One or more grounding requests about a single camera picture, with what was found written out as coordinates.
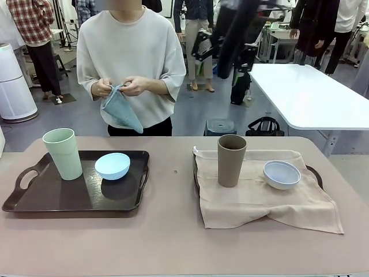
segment neck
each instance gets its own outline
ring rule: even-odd
[[[110,10],[111,15],[122,23],[133,23],[141,18],[145,11],[142,7],[141,10]]]

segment brown cup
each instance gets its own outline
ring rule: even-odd
[[[247,142],[236,134],[226,134],[218,140],[218,183],[233,188],[240,177]]]

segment whiteboard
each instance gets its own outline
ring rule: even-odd
[[[173,17],[173,4],[174,0],[161,0],[161,5],[163,6],[163,10],[160,14],[166,18]]]

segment folded cloth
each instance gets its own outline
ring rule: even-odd
[[[246,151],[240,179],[234,188],[225,188],[218,183],[216,151],[194,150],[194,154],[205,228],[236,228],[267,216],[298,228],[344,233],[336,203],[319,187],[300,153],[289,150]],[[301,181],[289,190],[278,190],[268,185],[263,167],[270,160],[294,165],[301,172]]]
[[[142,124],[132,110],[131,105],[129,105],[129,102],[119,91],[122,86],[124,85],[112,87],[111,93],[105,100],[101,109],[111,115],[117,125],[133,129],[137,133],[142,134],[144,132],[144,127],[142,127]]]

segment blue towel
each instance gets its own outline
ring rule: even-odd
[[[137,133],[142,134],[144,132],[142,124],[138,120],[127,99],[119,91],[122,86],[123,85],[117,85],[116,87],[112,87],[111,93],[105,100],[101,109],[111,115],[116,124],[133,129]]]

